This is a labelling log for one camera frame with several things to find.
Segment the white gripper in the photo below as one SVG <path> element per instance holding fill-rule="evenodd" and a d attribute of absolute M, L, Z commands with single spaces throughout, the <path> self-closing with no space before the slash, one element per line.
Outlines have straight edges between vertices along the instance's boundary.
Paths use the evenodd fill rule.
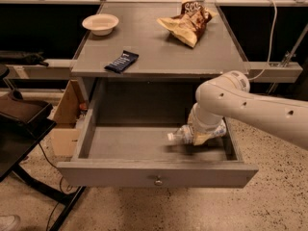
<path fill-rule="evenodd" d="M 188 123 L 196 132 L 192 136 L 192 144 L 194 146 L 199 146 L 211 138 L 210 133 L 214 132 L 219 127 L 221 121 L 222 117 L 220 115 L 214 115 L 210 113 L 190 113 Z"/>

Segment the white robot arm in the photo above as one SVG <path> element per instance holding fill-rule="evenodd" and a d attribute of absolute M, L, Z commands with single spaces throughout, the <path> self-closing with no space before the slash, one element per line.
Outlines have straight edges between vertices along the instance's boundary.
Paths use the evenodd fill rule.
<path fill-rule="evenodd" d="M 231 117 L 308 149 L 308 103 L 252 94 L 249 88 L 247 77 L 236 70 L 201 84 L 188 119 L 192 143 L 201 145 Z"/>

